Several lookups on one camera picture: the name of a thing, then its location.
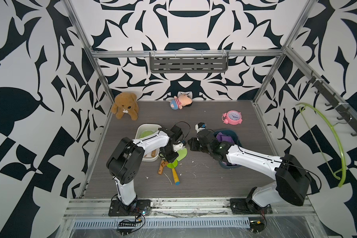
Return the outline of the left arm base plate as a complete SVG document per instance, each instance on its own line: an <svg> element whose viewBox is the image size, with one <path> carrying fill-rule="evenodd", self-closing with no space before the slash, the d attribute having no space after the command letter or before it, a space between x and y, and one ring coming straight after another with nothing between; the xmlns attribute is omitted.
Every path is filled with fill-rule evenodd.
<svg viewBox="0 0 357 238"><path fill-rule="evenodd" d="M147 215L151 210L151 200L135 199L130 205L124 205L119 199L111 201L109 217Z"/></svg>

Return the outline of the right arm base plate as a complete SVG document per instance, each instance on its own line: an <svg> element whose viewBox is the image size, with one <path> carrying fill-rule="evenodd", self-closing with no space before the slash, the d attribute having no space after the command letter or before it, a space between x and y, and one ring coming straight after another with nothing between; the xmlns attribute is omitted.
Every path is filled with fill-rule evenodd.
<svg viewBox="0 0 357 238"><path fill-rule="evenodd" d="M259 215L272 214L271 205L260 207L247 198L231 198L230 208L234 215Z"/></svg>

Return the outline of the purple scoop pink handle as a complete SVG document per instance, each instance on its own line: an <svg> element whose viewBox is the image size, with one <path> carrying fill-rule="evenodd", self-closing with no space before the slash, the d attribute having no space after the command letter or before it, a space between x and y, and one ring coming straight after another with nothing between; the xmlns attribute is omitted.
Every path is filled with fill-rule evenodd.
<svg viewBox="0 0 357 238"><path fill-rule="evenodd" d="M222 132L219 132L217 135L216 135L216 138L219 142L229 142L231 143L232 145L235 144L233 138L229 135L225 135L223 134Z"/></svg>

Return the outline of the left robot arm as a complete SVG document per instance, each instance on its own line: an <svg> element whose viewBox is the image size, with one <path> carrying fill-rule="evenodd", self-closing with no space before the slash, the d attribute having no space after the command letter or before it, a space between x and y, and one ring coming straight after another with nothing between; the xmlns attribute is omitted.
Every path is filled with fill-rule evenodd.
<svg viewBox="0 0 357 238"><path fill-rule="evenodd" d="M129 206L137 200L133 180L143 157L158 150L165 161L174 162L179 157L177 146L182 140L182 129L173 126L171 129L159 128L155 133L139 139L125 137L119 142L106 167L116 182L118 201L122 205Z"/></svg>

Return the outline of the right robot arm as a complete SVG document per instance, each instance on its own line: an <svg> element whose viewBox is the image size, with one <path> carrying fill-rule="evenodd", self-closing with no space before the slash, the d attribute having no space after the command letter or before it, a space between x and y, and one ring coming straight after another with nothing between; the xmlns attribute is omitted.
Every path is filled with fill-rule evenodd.
<svg viewBox="0 0 357 238"><path fill-rule="evenodd" d="M200 130L188 143L192 151L208 153L220 163L243 166L273 180L266 186L251 189L244 201L246 212L255 213L281 201L303 206L311 175L295 156L271 156L247 150L236 142L219 141L216 134L209 129Z"/></svg>

